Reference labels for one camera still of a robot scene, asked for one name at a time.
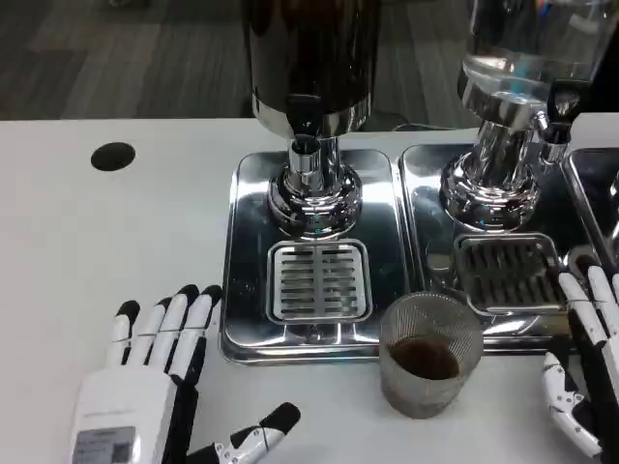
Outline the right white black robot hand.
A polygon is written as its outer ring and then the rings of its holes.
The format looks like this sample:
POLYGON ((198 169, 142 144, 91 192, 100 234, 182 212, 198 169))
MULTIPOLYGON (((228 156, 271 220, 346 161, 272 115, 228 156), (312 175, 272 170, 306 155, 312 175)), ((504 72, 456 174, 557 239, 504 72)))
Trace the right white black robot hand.
POLYGON ((571 337, 554 337, 542 382, 555 425, 590 458, 618 461, 618 276, 587 270, 589 289, 562 273, 571 337))

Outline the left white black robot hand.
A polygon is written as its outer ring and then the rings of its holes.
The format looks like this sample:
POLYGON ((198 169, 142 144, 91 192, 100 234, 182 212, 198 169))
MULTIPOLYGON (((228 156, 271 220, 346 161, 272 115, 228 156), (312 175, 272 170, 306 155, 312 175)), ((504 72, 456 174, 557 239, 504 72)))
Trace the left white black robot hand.
POLYGON ((103 368, 78 391, 70 446, 73 463, 256 463, 301 418, 284 402, 226 443, 190 451, 207 330, 222 289, 194 284, 155 304, 144 324, 140 305, 117 310, 103 368))

